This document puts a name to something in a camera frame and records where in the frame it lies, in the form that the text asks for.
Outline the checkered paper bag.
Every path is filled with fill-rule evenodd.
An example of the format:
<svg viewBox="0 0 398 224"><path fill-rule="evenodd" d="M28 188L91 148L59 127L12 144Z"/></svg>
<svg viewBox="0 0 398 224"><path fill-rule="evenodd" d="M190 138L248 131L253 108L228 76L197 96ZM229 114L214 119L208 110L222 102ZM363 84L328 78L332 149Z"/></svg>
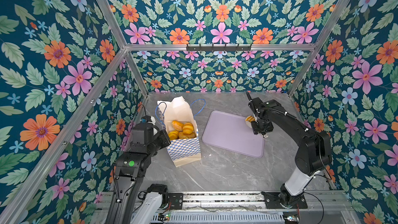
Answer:
<svg viewBox="0 0 398 224"><path fill-rule="evenodd" d="M199 129L196 122L196 113L192 111L193 104L188 103L184 97L179 96L171 101L157 101L155 116L167 133L173 131L172 121L183 124L189 122L194 126L192 135L184 135L179 132L179 138L171 141L167 152L176 167L181 167L202 159Z"/></svg>

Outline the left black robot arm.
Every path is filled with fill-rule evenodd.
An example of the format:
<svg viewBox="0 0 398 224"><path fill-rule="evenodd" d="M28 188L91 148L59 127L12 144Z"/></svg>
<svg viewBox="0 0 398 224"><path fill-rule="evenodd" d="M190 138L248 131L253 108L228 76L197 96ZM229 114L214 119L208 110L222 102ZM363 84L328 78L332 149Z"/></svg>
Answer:
<svg viewBox="0 0 398 224"><path fill-rule="evenodd" d="M105 221L107 224L130 223L152 157L170 144L167 131L153 123L139 123L131 129L127 150L116 160L116 168L113 169L115 189Z"/></svg>

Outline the lilac plastic tray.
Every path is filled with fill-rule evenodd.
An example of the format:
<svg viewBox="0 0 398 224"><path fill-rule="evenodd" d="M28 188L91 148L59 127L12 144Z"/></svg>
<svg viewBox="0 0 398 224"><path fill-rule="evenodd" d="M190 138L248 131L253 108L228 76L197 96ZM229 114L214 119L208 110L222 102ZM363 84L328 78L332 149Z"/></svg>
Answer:
<svg viewBox="0 0 398 224"><path fill-rule="evenodd" d="M206 145L223 148L254 158L261 158L263 136L255 135L245 117L221 111L212 111L202 135Z"/></svg>

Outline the yellow oval bread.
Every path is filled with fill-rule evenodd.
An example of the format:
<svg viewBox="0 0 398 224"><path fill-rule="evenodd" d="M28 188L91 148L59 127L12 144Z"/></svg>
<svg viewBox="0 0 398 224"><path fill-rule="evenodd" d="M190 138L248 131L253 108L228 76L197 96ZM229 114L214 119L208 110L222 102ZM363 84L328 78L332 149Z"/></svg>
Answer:
<svg viewBox="0 0 398 224"><path fill-rule="evenodd" d="M171 141L177 140L177 139L179 138L179 131L173 130L173 131L171 131L170 133L168 133L168 136L169 136L169 139L170 139Z"/></svg>

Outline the metal tongs white tips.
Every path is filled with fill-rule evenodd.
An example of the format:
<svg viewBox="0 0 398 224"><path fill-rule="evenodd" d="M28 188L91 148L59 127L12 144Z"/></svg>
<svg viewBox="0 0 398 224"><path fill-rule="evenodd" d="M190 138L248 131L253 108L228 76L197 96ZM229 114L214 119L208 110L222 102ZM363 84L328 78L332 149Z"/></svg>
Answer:
<svg viewBox="0 0 398 224"><path fill-rule="evenodd" d="M249 128L251 128L251 130L252 130L252 132L253 132L254 135L261 135L263 138L267 138L267 137L268 137L268 134L266 133L264 127L261 126L261 125L257 122L257 120L256 120L256 121L253 121L253 122L250 122L250 123L247 123L247 122L245 122L245 123L246 123L246 125L247 125Z"/></svg>

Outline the small striped round bun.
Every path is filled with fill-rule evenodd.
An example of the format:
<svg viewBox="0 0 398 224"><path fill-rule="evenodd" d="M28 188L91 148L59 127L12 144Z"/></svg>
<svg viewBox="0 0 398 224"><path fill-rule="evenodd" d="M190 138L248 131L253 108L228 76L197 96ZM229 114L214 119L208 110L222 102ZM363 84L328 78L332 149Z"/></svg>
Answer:
<svg viewBox="0 0 398 224"><path fill-rule="evenodd" d="M192 123L185 123L182 127L182 132L184 135L188 136L188 135L192 135L194 133L194 126Z"/></svg>

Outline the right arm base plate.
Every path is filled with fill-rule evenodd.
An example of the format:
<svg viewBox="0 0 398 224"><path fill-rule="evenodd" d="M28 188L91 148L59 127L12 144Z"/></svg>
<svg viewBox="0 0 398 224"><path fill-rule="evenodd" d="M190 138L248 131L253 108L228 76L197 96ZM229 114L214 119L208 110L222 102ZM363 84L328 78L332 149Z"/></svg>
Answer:
<svg viewBox="0 0 398 224"><path fill-rule="evenodd" d="M267 209L308 209L304 194L298 196L291 196L287 191L284 192L267 192L262 191L261 195L264 197L264 202Z"/></svg>

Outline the sugared round bread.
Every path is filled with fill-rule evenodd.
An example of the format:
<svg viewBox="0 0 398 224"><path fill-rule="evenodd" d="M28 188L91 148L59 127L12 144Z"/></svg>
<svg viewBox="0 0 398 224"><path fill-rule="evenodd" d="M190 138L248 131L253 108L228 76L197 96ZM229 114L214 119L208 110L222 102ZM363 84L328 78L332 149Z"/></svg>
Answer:
<svg viewBox="0 0 398 224"><path fill-rule="evenodd" d="M176 120L172 121L173 129L178 131L178 132L183 130L183 126L184 126L184 124L179 122L179 121L176 121Z"/></svg>

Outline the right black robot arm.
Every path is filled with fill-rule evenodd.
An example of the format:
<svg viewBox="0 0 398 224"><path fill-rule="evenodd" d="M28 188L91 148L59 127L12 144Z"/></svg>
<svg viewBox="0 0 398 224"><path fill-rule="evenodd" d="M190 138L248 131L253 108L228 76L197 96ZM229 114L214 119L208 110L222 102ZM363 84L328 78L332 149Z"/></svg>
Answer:
<svg viewBox="0 0 398 224"><path fill-rule="evenodd" d="M266 137L273 131L276 124L286 132L297 144L295 155L296 168L290 178L282 184L276 200L267 201L268 207L276 203L283 208L299 206L302 202L306 186L332 160L330 136L324 131L316 131L300 122L288 113L276 100L263 102L260 98L252 98L250 93L248 106L254 114L255 120L251 128L255 135Z"/></svg>

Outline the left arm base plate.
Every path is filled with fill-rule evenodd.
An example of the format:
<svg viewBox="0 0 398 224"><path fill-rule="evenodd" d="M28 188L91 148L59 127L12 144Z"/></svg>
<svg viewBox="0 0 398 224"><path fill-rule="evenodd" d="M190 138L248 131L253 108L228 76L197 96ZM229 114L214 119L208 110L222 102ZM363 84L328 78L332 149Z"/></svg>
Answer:
<svg viewBox="0 0 398 224"><path fill-rule="evenodd" d="M166 193L163 195L163 201L161 209L182 209L184 194L181 192L177 193Z"/></svg>

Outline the pale ridged long bread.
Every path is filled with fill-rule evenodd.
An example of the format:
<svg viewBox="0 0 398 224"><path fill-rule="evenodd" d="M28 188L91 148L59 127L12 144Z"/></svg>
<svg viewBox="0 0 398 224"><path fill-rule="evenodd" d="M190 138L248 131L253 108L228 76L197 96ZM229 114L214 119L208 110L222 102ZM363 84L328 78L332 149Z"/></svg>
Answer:
<svg viewBox="0 0 398 224"><path fill-rule="evenodd" d="M248 116L248 117L245 119L245 121L246 121L247 123L250 123L250 122L256 121L256 119L255 119L254 116Z"/></svg>

